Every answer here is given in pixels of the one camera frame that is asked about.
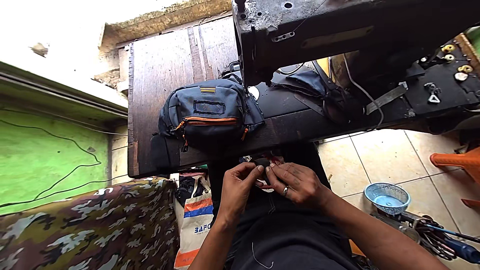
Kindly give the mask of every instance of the gray bag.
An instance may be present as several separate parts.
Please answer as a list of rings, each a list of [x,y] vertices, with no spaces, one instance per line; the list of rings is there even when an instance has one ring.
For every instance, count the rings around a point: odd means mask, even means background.
[[[158,129],[163,136],[175,136],[188,146],[218,152],[243,141],[264,123],[255,98],[245,91],[240,79],[209,80],[173,91],[160,111]]]

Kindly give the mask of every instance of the camouflage cloth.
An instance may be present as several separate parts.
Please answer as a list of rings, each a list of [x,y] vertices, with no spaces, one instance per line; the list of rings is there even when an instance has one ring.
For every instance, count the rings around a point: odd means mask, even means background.
[[[149,177],[0,217],[0,270],[173,269],[174,188]]]

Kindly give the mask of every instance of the blue handle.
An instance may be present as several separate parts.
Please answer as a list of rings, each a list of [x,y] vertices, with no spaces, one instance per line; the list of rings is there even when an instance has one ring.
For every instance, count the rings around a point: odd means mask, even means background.
[[[480,252],[476,248],[450,237],[446,237],[444,240],[447,246],[453,249],[458,257],[469,263],[480,264]]]

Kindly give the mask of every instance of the blue basket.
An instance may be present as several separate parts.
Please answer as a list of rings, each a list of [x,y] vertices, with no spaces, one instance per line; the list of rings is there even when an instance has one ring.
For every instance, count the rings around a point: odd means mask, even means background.
[[[378,209],[391,215],[407,210],[410,194],[405,189],[390,183],[373,183],[365,188],[365,196]]]

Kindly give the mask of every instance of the wooden table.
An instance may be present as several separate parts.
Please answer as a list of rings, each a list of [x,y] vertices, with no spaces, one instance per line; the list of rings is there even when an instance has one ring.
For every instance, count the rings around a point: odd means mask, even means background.
[[[314,141],[336,135],[363,131],[375,127],[378,112],[361,121],[338,126],[309,109],[293,93],[269,90],[265,84],[258,100],[265,114],[265,125],[240,145],[232,145],[223,156],[208,156],[196,149],[181,153],[177,140],[167,140],[169,170],[158,170],[152,159],[151,140],[158,132],[160,108],[170,92],[180,86],[208,79],[216,79],[225,67],[238,59],[233,20],[226,17],[202,25],[188,27],[167,34],[138,40],[130,45],[129,120],[128,120],[128,174],[130,177],[147,177],[160,173],[206,164],[208,160],[226,156],[242,156],[296,141]],[[456,57],[462,52],[456,50]],[[468,104],[479,102],[474,91],[480,89],[478,78],[469,78],[459,85],[453,79],[457,66],[437,65],[426,75],[409,84],[408,92],[401,98],[384,105],[385,120],[382,127],[410,122],[452,112]],[[423,89],[426,82],[435,82],[442,89],[440,104],[427,104],[429,93]]]

